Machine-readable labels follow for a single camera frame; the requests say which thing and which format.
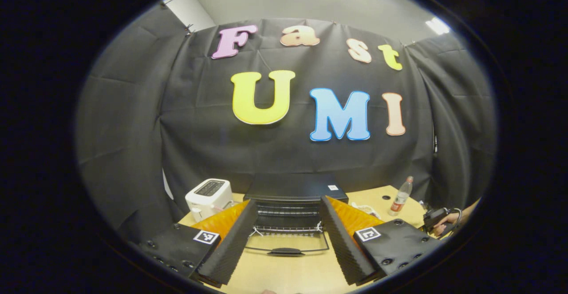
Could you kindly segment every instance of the yellow letter u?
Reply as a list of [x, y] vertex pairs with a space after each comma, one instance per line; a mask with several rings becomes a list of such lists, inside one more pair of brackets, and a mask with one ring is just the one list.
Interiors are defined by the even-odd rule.
[[290, 108], [290, 81], [296, 76], [292, 71], [272, 71], [268, 77], [274, 80], [274, 104], [270, 108], [254, 105], [254, 87], [262, 75], [258, 72], [237, 73], [231, 77], [235, 84], [233, 91], [233, 112], [247, 124], [272, 124], [278, 122]]

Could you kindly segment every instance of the human hand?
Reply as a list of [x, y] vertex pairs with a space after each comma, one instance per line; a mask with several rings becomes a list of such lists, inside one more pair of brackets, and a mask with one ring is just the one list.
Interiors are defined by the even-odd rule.
[[444, 223], [456, 223], [458, 217], [460, 217], [458, 213], [450, 213], [446, 215], [446, 217], [444, 217], [436, 225], [434, 225], [434, 229], [432, 230], [434, 232], [434, 235], [436, 235], [437, 237], [440, 236], [440, 234], [442, 234], [442, 232], [444, 232], [444, 230], [446, 229], [446, 225]]

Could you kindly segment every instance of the blue letter m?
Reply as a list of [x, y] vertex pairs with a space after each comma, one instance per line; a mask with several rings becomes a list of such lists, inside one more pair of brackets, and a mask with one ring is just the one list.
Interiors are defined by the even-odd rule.
[[350, 121], [351, 130], [347, 132], [349, 140], [367, 140], [371, 137], [367, 130], [369, 94], [361, 91], [351, 92], [345, 108], [341, 108], [337, 96], [330, 89], [312, 89], [310, 96], [316, 100], [316, 130], [310, 134], [312, 141], [331, 139], [331, 132], [327, 130], [328, 120], [338, 139], [343, 138]]

